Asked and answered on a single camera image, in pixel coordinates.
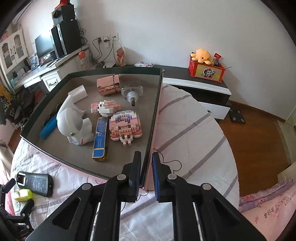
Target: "metal screw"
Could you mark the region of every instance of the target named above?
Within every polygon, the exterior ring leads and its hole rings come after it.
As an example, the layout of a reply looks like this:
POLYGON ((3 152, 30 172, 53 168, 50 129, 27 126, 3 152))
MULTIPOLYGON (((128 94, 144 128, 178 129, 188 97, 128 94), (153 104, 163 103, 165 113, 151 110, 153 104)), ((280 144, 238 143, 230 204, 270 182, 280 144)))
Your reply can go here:
POLYGON ((89 183, 84 183, 83 185, 82 185, 82 189, 83 190, 89 190, 91 188, 91 185, 89 184, 89 183))
POLYGON ((176 178, 177 178, 176 174, 171 173, 171 174, 168 175, 169 180, 175 180, 176 178))
POLYGON ((202 188, 203 188, 204 190, 211 190, 212 186, 211 186, 210 184, 208 184, 208 183, 204 183, 204 184, 202 185, 202 188))
POLYGON ((117 179, 120 180, 120 181, 122 181, 122 180, 126 179, 126 175, 124 175, 124 174, 119 174, 119 175, 117 176, 117 179))

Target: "monitor screen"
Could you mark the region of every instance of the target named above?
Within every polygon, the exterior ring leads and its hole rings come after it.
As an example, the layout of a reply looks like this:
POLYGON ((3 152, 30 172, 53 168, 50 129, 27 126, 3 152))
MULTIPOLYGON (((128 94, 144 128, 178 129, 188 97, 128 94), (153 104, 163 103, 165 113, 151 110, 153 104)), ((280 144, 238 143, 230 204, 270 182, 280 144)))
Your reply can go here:
POLYGON ((50 31, 40 34, 35 39, 35 45, 39 59, 54 51, 52 40, 50 38, 50 31))

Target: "neon yellow object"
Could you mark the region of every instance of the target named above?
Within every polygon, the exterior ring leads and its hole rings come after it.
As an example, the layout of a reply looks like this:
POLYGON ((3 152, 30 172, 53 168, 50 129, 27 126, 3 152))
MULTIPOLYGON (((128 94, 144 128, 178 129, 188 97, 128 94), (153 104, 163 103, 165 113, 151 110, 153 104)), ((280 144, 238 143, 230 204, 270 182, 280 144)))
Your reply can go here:
POLYGON ((20 189, 12 194, 12 197, 17 201, 27 201, 33 198, 33 194, 29 189, 20 189))

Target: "blue and gold box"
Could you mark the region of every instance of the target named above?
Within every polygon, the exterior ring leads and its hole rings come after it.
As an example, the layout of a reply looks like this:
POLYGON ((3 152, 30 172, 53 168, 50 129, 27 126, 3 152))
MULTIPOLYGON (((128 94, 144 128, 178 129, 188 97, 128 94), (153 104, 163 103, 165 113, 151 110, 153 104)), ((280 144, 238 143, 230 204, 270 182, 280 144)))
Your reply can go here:
POLYGON ((108 151, 108 117, 98 118, 92 158, 95 161, 106 161, 108 151))

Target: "cabinet handle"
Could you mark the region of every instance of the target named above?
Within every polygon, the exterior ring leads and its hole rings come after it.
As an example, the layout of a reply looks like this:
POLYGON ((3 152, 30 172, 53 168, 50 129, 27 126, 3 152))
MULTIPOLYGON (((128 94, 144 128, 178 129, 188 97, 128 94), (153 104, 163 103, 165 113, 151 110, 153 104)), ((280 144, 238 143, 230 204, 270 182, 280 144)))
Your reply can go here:
POLYGON ((57 84, 57 82, 54 82, 53 84, 49 84, 48 86, 53 86, 53 85, 55 85, 55 84, 57 84))

